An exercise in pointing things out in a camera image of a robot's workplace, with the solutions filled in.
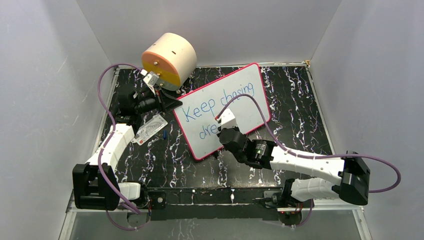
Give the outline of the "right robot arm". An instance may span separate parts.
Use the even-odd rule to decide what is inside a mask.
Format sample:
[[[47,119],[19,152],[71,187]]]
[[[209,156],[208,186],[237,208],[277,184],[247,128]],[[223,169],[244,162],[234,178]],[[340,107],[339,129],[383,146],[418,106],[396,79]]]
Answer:
[[[361,157],[283,150],[270,140],[250,140],[237,128],[224,128],[217,136],[239,163],[254,169],[309,175],[310,179],[285,181],[280,199],[288,207],[311,199],[340,199],[357,206],[368,204],[371,171]]]

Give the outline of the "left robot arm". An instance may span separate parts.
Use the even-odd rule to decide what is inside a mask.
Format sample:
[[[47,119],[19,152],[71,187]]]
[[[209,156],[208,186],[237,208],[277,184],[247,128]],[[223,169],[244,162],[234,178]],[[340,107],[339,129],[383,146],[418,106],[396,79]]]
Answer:
[[[118,183],[118,161],[137,138],[143,114],[153,110],[165,114],[183,103],[158,85],[138,91],[130,84],[118,92],[117,102],[108,113],[112,125],[103,143],[84,164],[76,164],[72,170],[74,202],[78,209],[113,211],[121,205],[138,214],[149,203],[149,194],[141,182]]]

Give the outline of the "round pastel drawer cabinet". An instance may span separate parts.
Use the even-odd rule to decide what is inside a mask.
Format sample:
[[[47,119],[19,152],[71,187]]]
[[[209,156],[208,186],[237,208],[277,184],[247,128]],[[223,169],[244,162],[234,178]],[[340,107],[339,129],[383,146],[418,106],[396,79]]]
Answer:
[[[141,55],[142,67],[158,75],[157,84],[177,91],[197,66],[194,47],[182,36],[164,33]]]

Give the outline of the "clear plastic marker package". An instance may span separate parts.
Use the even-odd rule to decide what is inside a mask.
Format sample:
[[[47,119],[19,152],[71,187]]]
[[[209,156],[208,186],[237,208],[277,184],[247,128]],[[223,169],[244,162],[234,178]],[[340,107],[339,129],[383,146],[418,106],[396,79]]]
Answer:
[[[156,114],[138,129],[131,142],[141,146],[162,130],[167,124],[168,122],[160,114]]]

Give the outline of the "pink framed whiteboard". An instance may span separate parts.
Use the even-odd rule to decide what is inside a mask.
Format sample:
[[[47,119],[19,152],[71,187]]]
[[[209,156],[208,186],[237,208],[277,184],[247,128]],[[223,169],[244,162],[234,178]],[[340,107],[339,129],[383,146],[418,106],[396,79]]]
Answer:
[[[221,149],[216,116],[228,104],[243,134],[271,119],[260,66],[251,63],[181,97],[174,114],[195,160]]]

